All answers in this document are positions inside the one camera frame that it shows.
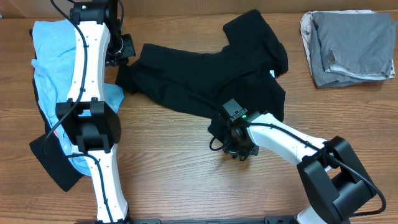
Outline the black t-shirt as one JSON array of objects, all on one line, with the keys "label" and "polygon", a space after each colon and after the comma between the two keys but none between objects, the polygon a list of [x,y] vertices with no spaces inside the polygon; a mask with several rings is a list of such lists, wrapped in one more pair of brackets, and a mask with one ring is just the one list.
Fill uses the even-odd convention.
[{"label": "black t-shirt", "polygon": [[231,99],[283,121],[285,91],[276,77],[289,69],[284,46],[256,9],[223,30],[229,45],[214,54],[144,44],[139,59],[119,69],[116,84],[172,110],[210,118],[208,131],[219,141],[226,136],[219,110]]}]

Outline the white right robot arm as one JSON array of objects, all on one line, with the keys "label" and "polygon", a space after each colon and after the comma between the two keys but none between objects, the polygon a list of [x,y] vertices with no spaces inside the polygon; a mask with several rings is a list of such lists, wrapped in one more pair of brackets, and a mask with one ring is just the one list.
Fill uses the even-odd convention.
[{"label": "white right robot arm", "polygon": [[226,102],[220,115],[228,127],[225,153],[244,161],[264,147],[297,168],[310,205],[293,216],[267,217],[265,223],[349,223],[380,194],[351,145],[339,136],[330,141],[309,136],[235,100]]}]

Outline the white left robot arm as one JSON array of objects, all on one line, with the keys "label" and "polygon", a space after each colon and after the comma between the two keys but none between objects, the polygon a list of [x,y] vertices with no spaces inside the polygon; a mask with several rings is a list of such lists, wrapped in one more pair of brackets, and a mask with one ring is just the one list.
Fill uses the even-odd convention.
[{"label": "white left robot arm", "polygon": [[118,0],[75,2],[67,20],[75,28],[76,55],[72,84],[55,112],[90,170],[97,203],[96,223],[131,223],[129,206],[119,179],[116,151],[121,122],[107,104],[104,72],[107,66],[125,65],[135,50],[129,34],[121,33],[123,19]]}]

